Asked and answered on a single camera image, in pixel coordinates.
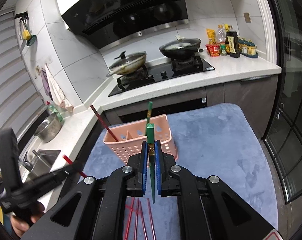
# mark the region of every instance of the dish towel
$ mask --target dish towel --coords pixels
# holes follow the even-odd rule
[[[45,71],[47,73],[48,84],[53,102],[58,106],[67,109],[69,112],[73,112],[74,106],[69,102],[58,83],[54,80],[54,77],[51,75],[47,65],[45,66]]]
[[[42,79],[42,84],[43,84],[43,88],[45,89],[46,95],[48,97],[50,97],[51,101],[53,101],[52,95],[50,92],[49,83],[48,83],[47,73],[44,69],[41,70],[41,79]]]

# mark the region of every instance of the dark floor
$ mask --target dark floor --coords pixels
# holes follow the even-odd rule
[[[278,208],[278,231],[281,233],[283,240],[287,240],[302,223],[302,196],[287,205],[285,204],[282,186],[273,160],[263,141],[260,141],[260,145],[270,166],[275,187]]]

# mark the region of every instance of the white countertop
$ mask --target white countertop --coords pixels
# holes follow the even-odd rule
[[[267,62],[262,58],[251,59],[245,56],[241,56],[240,58],[222,56],[209,57],[206,53],[202,53],[201,57],[211,64],[215,70],[165,80],[108,97],[110,92],[117,85],[116,80],[110,77],[112,81],[97,97],[93,106],[96,108],[98,113],[101,114],[105,110],[180,91],[255,76],[281,73],[280,67]],[[30,153],[33,149],[61,150],[61,153],[55,161],[51,171],[60,169],[66,165],[66,162],[62,157],[63,154],[68,156],[71,160],[75,160],[96,120],[97,118],[91,109],[66,117],[60,132],[52,141],[43,143],[36,138],[27,150]],[[61,188],[62,186],[57,187],[39,199],[47,210],[50,209],[58,200]]]

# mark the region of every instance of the pot lid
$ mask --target pot lid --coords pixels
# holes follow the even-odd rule
[[[133,54],[129,54],[129,55],[125,55],[125,52],[122,52],[120,54],[120,56],[114,58],[114,59],[118,59],[118,58],[121,58],[119,60],[117,60],[116,62],[114,62],[110,67],[109,69],[112,70],[113,68],[116,68],[116,67],[119,67],[121,65],[128,65],[130,64],[131,62],[133,61],[137,61],[139,59],[142,59],[143,57],[145,57],[145,55],[147,54],[145,51],[140,51],[140,52],[137,52],[137,53],[133,53]]]
[[[200,39],[181,39],[177,41],[171,41],[167,44],[162,45],[159,47],[159,50],[176,50],[176,49],[183,49],[189,46],[194,46],[198,43],[201,43]]]

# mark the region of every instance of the blue gripper pad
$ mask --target blue gripper pad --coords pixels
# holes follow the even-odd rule
[[[156,186],[158,188],[158,195],[161,195],[161,170],[159,160],[158,143],[155,142],[155,171],[156,171]]]
[[[142,191],[143,191],[143,195],[145,195],[146,193],[146,189],[147,189],[147,164],[148,164],[148,144],[146,143],[146,148],[144,151],[144,162],[143,162],[143,171],[142,171],[142,176],[143,176],[143,180],[142,180]]]

